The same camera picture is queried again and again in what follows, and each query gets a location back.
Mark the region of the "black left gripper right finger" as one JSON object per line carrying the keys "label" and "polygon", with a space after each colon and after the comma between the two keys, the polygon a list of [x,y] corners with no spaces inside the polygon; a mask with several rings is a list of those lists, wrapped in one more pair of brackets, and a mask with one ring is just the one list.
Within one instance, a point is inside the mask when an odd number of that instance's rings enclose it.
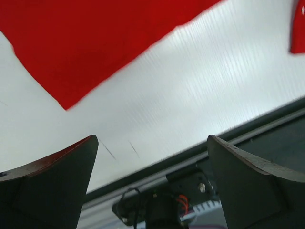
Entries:
{"label": "black left gripper right finger", "polygon": [[303,229],[305,175],[210,135],[207,150],[230,229]]}

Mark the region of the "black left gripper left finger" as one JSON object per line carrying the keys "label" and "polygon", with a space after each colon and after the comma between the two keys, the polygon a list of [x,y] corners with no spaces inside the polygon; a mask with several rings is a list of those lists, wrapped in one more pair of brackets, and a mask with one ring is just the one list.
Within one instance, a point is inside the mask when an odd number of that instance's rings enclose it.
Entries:
{"label": "black left gripper left finger", "polygon": [[92,175],[98,139],[88,136],[0,174],[2,229],[75,229]]}

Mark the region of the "red t shirt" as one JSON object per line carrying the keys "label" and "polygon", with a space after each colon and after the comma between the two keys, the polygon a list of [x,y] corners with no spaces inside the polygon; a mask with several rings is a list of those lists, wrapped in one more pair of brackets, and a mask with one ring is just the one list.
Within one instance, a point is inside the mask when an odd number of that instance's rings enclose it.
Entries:
{"label": "red t shirt", "polygon": [[3,0],[0,105],[80,110],[305,95],[302,0]]}

